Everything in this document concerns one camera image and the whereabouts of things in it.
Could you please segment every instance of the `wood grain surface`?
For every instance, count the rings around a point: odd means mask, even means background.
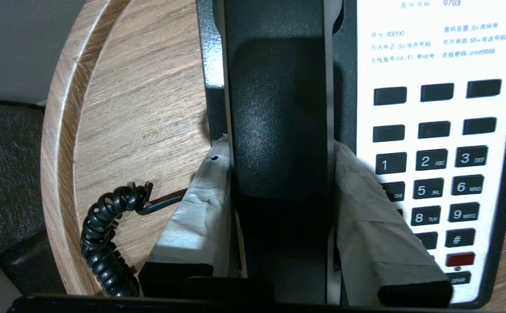
[[[88,208],[127,182],[186,188],[209,149],[194,0],[89,0],[60,55],[44,119],[42,199],[70,294],[101,289],[80,256]],[[174,206],[123,216],[114,241],[140,269]],[[486,310],[506,311],[506,241]]]

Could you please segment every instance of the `function key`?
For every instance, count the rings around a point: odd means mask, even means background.
[[[496,129],[496,117],[483,117],[463,121],[463,134],[493,133]]]
[[[407,96],[407,87],[378,88],[374,91],[374,105],[405,103]]]
[[[442,178],[432,178],[431,180],[416,180],[413,183],[413,198],[439,198],[442,196],[442,187],[444,187],[444,180]]]
[[[453,83],[436,83],[421,86],[421,102],[449,100],[454,97]]]
[[[372,128],[372,142],[382,143],[384,141],[404,140],[404,125],[388,125]]]
[[[416,234],[423,247],[427,250],[436,249],[436,239],[438,238],[437,232],[419,233]]]
[[[398,202],[404,200],[405,183],[404,182],[393,182],[381,184],[388,199],[392,202]]]
[[[405,172],[405,163],[408,154],[405,152],[377,154],[376,155],[376,174],[392,174]]]
[[[447,158],[446,149],[417,151],[416,170],[444,169]]]
[[[450,136],[450,122],[419,123],[419,139]]]
[[[473,265],[473,260],[475,260],[475,253],[473,252],[447,254],[446,266]]]
[[[452,285],[463,285],[471,281],[470,272],[446,273]]]
[[[478,194],[483,190],[482,175],[456,176],[452,180],[452,196]]]
[[[485,145],[456,149],[456,167],[484,166],[487,164],[487,151]]]
[[[447,230],[446,243],[444,246],[448,248],[473,246],[475,240],[475,230],[473,228],[465,228],[463,230]]]
[[[412,226],[439,224],[440,206],[424,206],[413,208]]]
[[[467,83],[467,98],[491,97],[500,93],[502,80],[475,80]]]
[[[448,222],[469,222],[479,217],[479,203],[467,202],[450,204]]]

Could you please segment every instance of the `black cable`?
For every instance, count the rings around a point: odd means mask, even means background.
[[[175,196],[155,204],[145,206],[152,190],[152,184],[145,186],[117,187],[113,193],[103,194],[88,209],[88,214],[80,233],[80,253],[92,273],[109,296],[128,297],[139,295],[139,285],[129,271],[125,260],[111,242],[118,226],[116,219],[126,211],[135,210],[147,215],[166,206],[181,201],[183,196]]]

